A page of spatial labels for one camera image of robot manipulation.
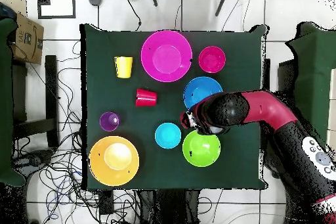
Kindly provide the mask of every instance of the cardboard box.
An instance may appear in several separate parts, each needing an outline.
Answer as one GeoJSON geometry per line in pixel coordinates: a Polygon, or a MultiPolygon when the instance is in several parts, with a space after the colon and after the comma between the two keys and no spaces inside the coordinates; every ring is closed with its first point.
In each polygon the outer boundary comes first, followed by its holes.
{"type": "Polygon", "coordinates": [[[12,51],[15,60],[41,64],[44,28],[18,13],[15,45],[12,51]]]}
{"type": "Polygon", "coordinates": [[[27,17],[27,0],[0,0],[0,3],[10,7],[14,12],[27,17]]]}

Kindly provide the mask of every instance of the pink bowl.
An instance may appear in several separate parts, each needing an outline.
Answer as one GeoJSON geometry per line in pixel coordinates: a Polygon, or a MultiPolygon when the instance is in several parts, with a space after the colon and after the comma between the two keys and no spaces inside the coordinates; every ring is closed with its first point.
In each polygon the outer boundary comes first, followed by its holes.
{"type": "Polygon", "coordinates": [[[192,48],[186,38],[177,32],[156,32],[142,46],[141,63],[155,80],[173,82],[189,70],[192,48]]]}
{"type": "Polygon", "coordinates": [[[204,48],[198,57],[201,69],[211,74],[219,72],[224,67],[225,60],[223,50],[216,46],[204,48]]]}

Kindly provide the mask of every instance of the cup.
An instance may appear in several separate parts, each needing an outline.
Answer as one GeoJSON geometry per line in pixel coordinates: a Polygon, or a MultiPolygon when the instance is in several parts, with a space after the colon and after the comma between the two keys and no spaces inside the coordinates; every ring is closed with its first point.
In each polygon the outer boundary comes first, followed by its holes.
{"type": "Polygon", "coordinates": [[[133,57],[114,57],[115,70],[118,78],[130,78],[133,57]]]}
{"type": "Polygon", "coordinates": [[[120,122],[120,117],[118,114],[113,112],[103,113],[100,117],[100,126],[105,131],[116,130],[120,122]]]}
{"type": "Polygon", "coordinates": [[[154,106],[156,105],[157,95],[155,92],[143,89],[136,90],[135,106],[154,106]]]}

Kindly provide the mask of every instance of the yellow cup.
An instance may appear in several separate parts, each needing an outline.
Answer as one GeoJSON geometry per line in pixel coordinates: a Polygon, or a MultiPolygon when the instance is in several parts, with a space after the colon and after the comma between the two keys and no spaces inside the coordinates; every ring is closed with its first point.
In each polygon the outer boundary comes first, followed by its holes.
{"type": "Polygon", "coordinates": [[[133,57],[114,57],[117,77],[130,78],[132,71],[133,57]]]}

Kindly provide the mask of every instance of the green bowl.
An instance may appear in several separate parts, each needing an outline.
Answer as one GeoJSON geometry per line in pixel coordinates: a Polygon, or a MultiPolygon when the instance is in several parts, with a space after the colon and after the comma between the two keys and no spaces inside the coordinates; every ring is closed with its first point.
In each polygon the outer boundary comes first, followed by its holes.
{"type": "Polygon", "coordinates": [[[213,164],[221,153],[221,142],[216,135],[200,135],[197,131],[190,132],[182,144],[186,160],[197,167],[213,164]]]}

